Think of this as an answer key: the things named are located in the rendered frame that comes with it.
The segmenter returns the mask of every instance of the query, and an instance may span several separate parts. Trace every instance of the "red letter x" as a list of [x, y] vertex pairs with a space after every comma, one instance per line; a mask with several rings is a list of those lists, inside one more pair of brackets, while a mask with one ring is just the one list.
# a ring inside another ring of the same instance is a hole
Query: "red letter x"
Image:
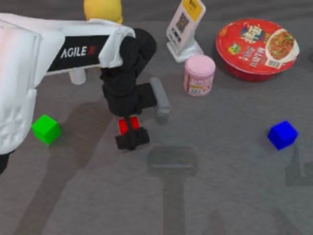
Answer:
[[94, 46], [89, 47], [88, 55], [93, 55], [94, 54]]

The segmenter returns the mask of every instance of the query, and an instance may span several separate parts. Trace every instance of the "green cube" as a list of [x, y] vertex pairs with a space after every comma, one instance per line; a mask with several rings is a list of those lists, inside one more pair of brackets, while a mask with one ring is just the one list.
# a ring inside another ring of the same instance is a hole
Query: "green cube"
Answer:
[[31, 126], [34, 135], [47, 145], [52, 144], [61, 135], [61, 128], [57, 121], [47, 115], [42, 115]]

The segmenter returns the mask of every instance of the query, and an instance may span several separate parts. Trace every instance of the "white robot link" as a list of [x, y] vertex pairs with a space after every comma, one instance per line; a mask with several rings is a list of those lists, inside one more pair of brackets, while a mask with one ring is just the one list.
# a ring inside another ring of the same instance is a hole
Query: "white robot link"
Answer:
[[82, 84], [84, 69], [102, 68], [109, 109], [125, 118], [129, 128], [126, 135], [116, 137], [119, 149], [132, 150], [149, 142], [145, 129], [132, 129], [130, 115], [153, 106], [168, 113], [156, 79], [146, 86], [136, 85], [157, 49], [144, 30], [99, 19], [56, 21], [2, 13], [0, 49], [0, 174], [30, 130], [36, 87], [46, 75], [69, 72], [74, 84]]

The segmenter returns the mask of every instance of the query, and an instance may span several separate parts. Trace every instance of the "pink lid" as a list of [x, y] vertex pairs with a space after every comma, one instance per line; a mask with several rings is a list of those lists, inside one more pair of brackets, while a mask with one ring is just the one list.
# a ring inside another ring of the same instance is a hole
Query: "pink lid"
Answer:
[[189, 73], [196, 76], [208, 76], [215, 71], [214, 61], [206, 55], [194, 55], [190, 57], [185, 67]]

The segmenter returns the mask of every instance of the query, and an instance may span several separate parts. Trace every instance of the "yellow toy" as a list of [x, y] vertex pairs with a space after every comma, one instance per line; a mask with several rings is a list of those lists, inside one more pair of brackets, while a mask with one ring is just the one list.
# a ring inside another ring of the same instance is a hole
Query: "yellow toy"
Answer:
[[84, 0], [86, 20], [102, 19], [123, 23], [121, 0]]

